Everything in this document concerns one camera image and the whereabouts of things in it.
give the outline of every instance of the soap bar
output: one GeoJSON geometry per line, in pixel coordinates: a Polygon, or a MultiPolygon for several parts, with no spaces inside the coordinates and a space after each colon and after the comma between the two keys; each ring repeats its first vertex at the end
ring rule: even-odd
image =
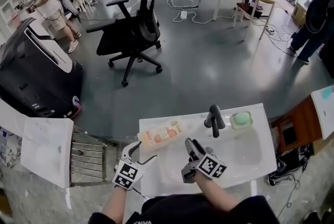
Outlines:
{"type": "Polygon", "coordinates": [[[230,121],[233,129],[242,129],[253,125],[252,115],[250,112],[232,114],[230,121]]]}
{"type": "Polygon", "coordinates": [[[170,120],[160,126],[138,133],[138,139],[146,151],[159,149],[184,135],[178,120],[170,120]]]}

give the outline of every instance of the white countertop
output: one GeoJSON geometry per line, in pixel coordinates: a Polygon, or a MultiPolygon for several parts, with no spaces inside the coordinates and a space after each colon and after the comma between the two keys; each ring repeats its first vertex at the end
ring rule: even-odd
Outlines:
{"type": "Polygon", "coordinates": [[[323,139],[334,132],[334,85],[311,93],[323,139]]]}
{"type": "Polygon", "coordinates": [[[140,148],[141,162],[158,155],[141,179],[141,193],[144,196],[200,192],[196,184],[185,184],[182,180],[181,169],[189,159],[184,144],[186,137],[196,138],[204,148],[212,147],[217,157],[228,166],[222,177],[216,180],[221,187],[242,184],[276,170],[275,151],[263,105],[227,109],[221,111],[221,115],[226,128],[220,130],[218,138],[212,137],[211,128],[204,127],[207,113],[139,120],[139,130],[142,132],[177,119],[187,134],[155,151],[145,152],[140,148]],[[243,131],[231,129],[230,116],[244,111],[251,113],[253,126],[243,131]]]}

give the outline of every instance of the hand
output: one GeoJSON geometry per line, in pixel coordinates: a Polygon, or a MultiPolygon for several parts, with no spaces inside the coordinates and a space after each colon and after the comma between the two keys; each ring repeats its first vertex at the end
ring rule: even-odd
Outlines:
{"type": "Polygon", "coordinates": [[[204,150],[197,140],[190,138],[186,139],[185,144],[190,158],[181,171],[184,183],[194,183],[197,171],[209,179],[219,178],[223,174],[226,165],[214,156],[211,148],[204,150]]]}
{"type": "Polygon", "coordinates": [[[126,189],[132,190],[133,185],[144,175],[146,170],[154,163],[157,156],[154,155],[144,163],[132,162],[131,155],[139,148],[141,142],[132,143],[123,149],[122,157],[116,168],[113,183],[126,189]]]}

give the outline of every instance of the soap dish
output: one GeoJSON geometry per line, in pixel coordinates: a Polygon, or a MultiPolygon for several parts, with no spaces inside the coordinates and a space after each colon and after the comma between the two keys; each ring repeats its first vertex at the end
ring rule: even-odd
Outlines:
{"type": "Polygon", "coordinates": [[[242,129],[253,125],[253,119],[250,112],[232,114],[230,116],[230,122],[233,129],[242,129]]]}

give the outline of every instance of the sink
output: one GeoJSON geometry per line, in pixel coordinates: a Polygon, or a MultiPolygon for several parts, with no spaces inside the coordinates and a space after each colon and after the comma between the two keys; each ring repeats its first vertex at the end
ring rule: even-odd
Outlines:
{"type": "Polygon", "coordinates": [[[155,197],[200,192],[196,184],[183,183],[181,176],[181,170],[189,159],[184,143],[187,137],[197,139],[204,148],[210,147],[213,154],[227,165],[224,174],[216,180],[221,187],[241,184],[276,170],[275,151],[262,104],[221,111],[226,127],[219,130],[218,138],[213,137],[211,128],[204,127],[206,116],[207,113],[201,113],[139,121],[141,131],[170,119],[178,119],[186,130],[184,137],[156,151],[140,150],[140,161],[158,155],[141,180],[143,195],[155,197]],[[252,114],[253,126],[232,129],[230,116],[244,111],[252,114]]]}

